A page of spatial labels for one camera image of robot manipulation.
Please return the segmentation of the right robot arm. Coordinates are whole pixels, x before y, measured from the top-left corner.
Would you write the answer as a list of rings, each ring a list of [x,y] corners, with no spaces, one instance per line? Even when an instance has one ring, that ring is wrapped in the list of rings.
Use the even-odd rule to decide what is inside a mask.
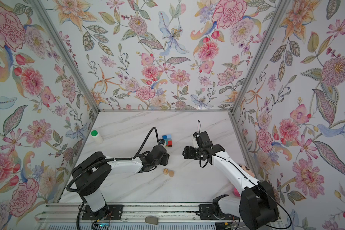
[[[224,219],[227,215],[239,218],[248,229],[257,230],[279,218],[278,204],[272,186],[251,176],[237,164],[219,144],[213,144],[207,132],[193,134],[194,146],[186,146],[185,159],[207,161],[220,170],[233,184],[240,196],[223,194],[212,200],[202,214]]]

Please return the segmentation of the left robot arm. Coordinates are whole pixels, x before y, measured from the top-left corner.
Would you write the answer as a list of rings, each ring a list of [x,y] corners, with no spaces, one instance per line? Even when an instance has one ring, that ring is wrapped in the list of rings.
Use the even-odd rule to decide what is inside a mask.
[[[135,158],[110,158],[97,151],[73,169],[72,180],[68,182],[66,190],[77,193],[96,213],[106,207],[100,186],[109,175],[148,173],[159,165],[166,166],[169,158],[162,145],[156,145],[151,151],[138,154]]]

